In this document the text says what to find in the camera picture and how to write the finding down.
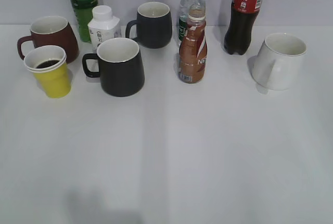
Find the mug rim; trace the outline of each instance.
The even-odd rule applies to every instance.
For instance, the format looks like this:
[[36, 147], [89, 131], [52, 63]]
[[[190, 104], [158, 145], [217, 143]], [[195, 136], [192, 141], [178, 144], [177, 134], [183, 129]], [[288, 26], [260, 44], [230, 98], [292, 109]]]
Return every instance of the mug rim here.
[[[301, 52], [300, 54], [295, 54], [295, 55], [291, 55], [291, 54], [283, 54], [282, 52], [278, 52], [278, 51], [276, 51], [273, 47], [271, 47], [271, 46], [267, 43], [267, 42], [268, 42], [268, 39], [271, 38], [271, 37], [273, 37], [274, 35], [283, 35], [283, 36], [289, 36], [289, 37], [294, 38], [295, 40], [299, 41], [302, 45], [304, 45], [304, 46], [303, 46], [304, 51]], [[305, 43], [303, 40], [301, 40], [300, 38], [298, 38], [298, 37], [296, 37], [295, 35], [290, 34], [290, 33], [271, 33], [271, 34], [269, 34], [269, 35], [266, 36], [264, 43], [265, 43], [265, 45], [268, 47], [269, 50], [275, 52], [276, 54], [279, 54], [279, 55], [282, 55], [282, 56], [287, 56], [287, 57], [298, 57], [298, 56], [302, 56], [302, 55], [306, 54], [306, 52], [307, 52], [307, 50], [308, 50], [308, 48], [307, 48], [307, 46], [306, 46], [306, 43]]]
[[[63, 28], [61, 28], [61, 29], [59, 29], [59, 30], [57, 30], [57, 31], [52, 31], [52, 32], [49, 32], [49, 33], [38, 33], [38, 32], [36, 32], [36, 31], [33, 31], [33, 30], [32, 30], [33, 25], [36, 24], [38, 21], [40, 21], [40, 20], [42, 20], [42, 19], [49, 19], [49, 18], [58, 18], [58, 19], [65, 20], [65, 21], [66, 21], [66, 25], [65, 25]], [[30, 25], [30, 31], [31, 31], [32, 33], [35, 33], [35, 34], [48, 35], [48, 34], [54, 34], [54, 33], [60, 32], [60, 31], [62, 31], [63, 29], [65, 29], [67, 26], [68, 26], [68, 20], [67, 20], [65, 17], [63, 17], [63, 16], [58, 16], [58, 15], [43, 16], [43, 17], [39, 17], [39, 18], [37, 18], [36, 20], [34, 20], [34, 21], [31, 23], [31, 25]]]
[[[99, 52], [100, 52], [100, 49], [101, 49], [103, 46], [106, 46], [108, 43], [111, 43], [111, 42], [119, 42], [119, 41], [126, 41], [126, 42], [129, 42], [129, 43], [135, 44], [135, 46], [136, 46], [136, 48], [137, 48], [135, 54], [132, 55], [132, 57], [127, 58], [127, 59], [124, 59], [124, 60], [121, 60], [121, 61], [111, 61], [111, 60], [106, 60], [106, 59], [104, 59], [104, 58], [101, 57], [101, 55], [100, 55]], [[125, 62], [127, 62], [127, 61], [129, 61], [129, 60], [131, 60], [131, 59], [134, 59], [134, 58], [139, 54], [139, 52], [140, 52], [140, 47], [139, 47], [139, 45], [138, 45], [134, 40], [132, 40], [132, 39], [130, 39], [130, 38], [123, 38], [123, 37], [119, 37], [119, 38], [111, 38], [111, 39], [108, 39], [108, 40], [104, 41], [103, 43], [101, 43], [101, 44], [97, 47], [97, 51], [96, 51], [97, 56], [98, 56], [99, 59], [101, 59], [101, 60], [103, 60], [103, 61], [105, 61], [105, 62], [108, 62], [108, 63], [112, 63], [112, 64], [116, 64], [116, 63], [125, 63]]]
[[[146, 15], [143, 15], [139, 12], [139, 9], [142, 6], [145, 6], [147, 4], [160, 4], [160, 5], [166, 6], [168, 8], [168, 12], [166, 14], [163, 14], [163, 15], [160, 15], [160, 16], [146, 16]], [[164, 16], [168, 15], [168, 13], [170, 13], [170, 7], [167, 4], [163, 3], [163, 2], [145, 2], [137, 8], [137, 12], [138, 12], [138, 14], [140, 14], [141, 16], [146, 17], [146, 18], [161, 18], [161, 17], [164, 17]]]
[[[27, 60], [29, 59], [29, 57], [31, 55], [34, 54], [34, 52], [38, 52], [41, 51], [42, 49], [48, 49], [48, 48], [53, 48], [53, 49], [58, 49], [62, 51], [62, 58], [58, 61], [58, 63], [51, 65], [50, 67], [46, 67], [46, 68], [32, 68], [30, 66], [27, 65]], [[47, 46], [41, 46], [41, 47], [37, 47], [33, 50], [31, 50], [30, 52], [28, 52], [28, 54], [26, 55], [26, 57], [24, 58], [24, 65], [25, 67], [33, 72], [33, 73], [45, 73], [45, 72], [51, 72], [57, 68], [59, 68], [61, 65], [63, 65], [66, 62], [66, 52], [65, 50], [60, 47], [60, 46], [55, 46], [55, 45], [47, 45]]]

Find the plastic water bottle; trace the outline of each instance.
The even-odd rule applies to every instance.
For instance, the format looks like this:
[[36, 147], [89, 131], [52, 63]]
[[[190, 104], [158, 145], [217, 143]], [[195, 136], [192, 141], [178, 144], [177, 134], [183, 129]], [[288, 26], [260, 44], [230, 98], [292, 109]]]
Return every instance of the plastic water bottle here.
[[181, 44], [186, 29], [187, 29], [187, 18], [189, 8], [193, 5], [197, 4], [198, 6], [206, 7], [206, 2], [204, 0], [181, 0], [180, 10], [179, 10], [179, 40], [178, 45]]

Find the brown bottle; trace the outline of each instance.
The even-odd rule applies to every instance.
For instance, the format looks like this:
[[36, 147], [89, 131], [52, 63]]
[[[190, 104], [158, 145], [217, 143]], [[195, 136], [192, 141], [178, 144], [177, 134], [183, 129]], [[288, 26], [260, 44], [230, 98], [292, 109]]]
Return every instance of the brown bottle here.
[[187, 31], [179, 49], [179, 77], [189, 84], [203, 78], [207, 58], [207, 44], [204, 35], [205, 8], [192, 5], [187, 20]]

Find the yellow paper cup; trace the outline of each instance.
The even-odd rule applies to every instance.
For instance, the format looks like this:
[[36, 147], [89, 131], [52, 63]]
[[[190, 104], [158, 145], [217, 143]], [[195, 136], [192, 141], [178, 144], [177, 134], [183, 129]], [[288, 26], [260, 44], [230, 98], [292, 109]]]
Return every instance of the yellow paper cup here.
[[[50, 60], [58, 60], [58, 62], [49, 67], [37, 68], [42, 63]], [[61, 98], [71, 90], [66, 65], [66, 52], [61, 47], [38, 47], [26, 55], [24, 64], [33, 73], [48, 97]]]

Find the dark red mug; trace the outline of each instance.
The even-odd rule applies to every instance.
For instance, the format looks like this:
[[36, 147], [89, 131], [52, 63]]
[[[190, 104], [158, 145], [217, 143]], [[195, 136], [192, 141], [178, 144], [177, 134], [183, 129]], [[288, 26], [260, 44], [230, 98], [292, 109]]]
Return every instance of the dark red mug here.
[[69, 22], [61, 16], [46, 16], [37, 19], [30, 26], [30, 36], [25, 36], [17, 41], [17, 51], [21, 59], [22, 44], [32, 41], [35, 48], [47, 45], [62, 47], [66, 54], [66, 62], [73, 62], [79, 55], [78, 41]]

